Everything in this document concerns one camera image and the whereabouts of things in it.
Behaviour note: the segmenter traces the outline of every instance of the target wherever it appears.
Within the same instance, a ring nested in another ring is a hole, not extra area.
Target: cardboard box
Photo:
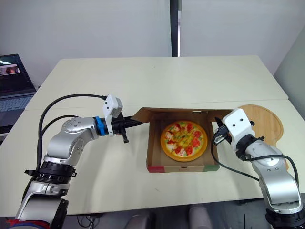
[[[143,123],[150,123],[146,159],[148,171],[150,173],[170,173],[218,170],[219,165],[213,160],[211,155],[211,138],[214,135],[212,122],[215,122],[215,117],[222,119],[230,112],[231,110],[141,108],[133,116],[133,119]],[[167,125],[180,120],[195,122],[205,129],[207,133],[208,146],[204,153],[194,161],[175,161],[169,158],[162,150],[160,137],[163,129]],[[218,158],[216,147],[214,152],[216,158]]]

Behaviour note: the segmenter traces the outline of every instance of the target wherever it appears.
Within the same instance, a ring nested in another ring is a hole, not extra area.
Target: laptop keyboard
[[[32,96],[18,99],[1,100],[0,112],[24,109],[31,98]]]

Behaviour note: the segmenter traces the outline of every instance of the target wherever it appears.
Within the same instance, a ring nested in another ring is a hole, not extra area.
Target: pizza
[[[167,126],[161,134],[161,146],[172,159],[190,161],[202,155],[207,146],[206,132],[198,124],[178,121]]]

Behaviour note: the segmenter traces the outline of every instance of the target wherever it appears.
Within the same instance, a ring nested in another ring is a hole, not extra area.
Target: white table
[[[288,98],[258,56],[67,59],[57,64],[26,110],[44,109],[77,93],[113,93],[124,106]],[[56,107],[97,105],[78,98]]]

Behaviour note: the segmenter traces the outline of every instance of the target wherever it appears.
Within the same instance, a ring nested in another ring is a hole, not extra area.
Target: laptop
[[[0,133],[8,133],[36,93],[18,54],[0,56]]]

